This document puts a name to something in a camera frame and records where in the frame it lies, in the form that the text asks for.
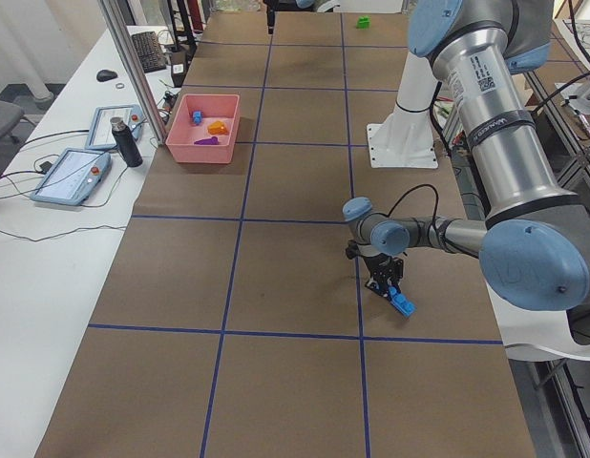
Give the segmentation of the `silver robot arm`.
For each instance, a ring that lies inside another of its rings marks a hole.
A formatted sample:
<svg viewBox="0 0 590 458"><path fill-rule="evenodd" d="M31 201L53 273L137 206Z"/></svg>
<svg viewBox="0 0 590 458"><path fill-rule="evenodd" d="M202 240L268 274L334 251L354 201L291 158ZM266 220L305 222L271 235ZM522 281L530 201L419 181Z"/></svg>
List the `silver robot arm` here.
<svg viewBox="0 0 590 458"><path fill-rule="evenodd" d="M422 1L410 20L410 52L447 85L490 212L482 221L394 219L366 198L343 208L349 259L367 266L368 288L396 302L399 256L429 247L476 258L503 300L531 311L590 305L590 215L558 185L513 78L548 56L547 1Z"/></svg>

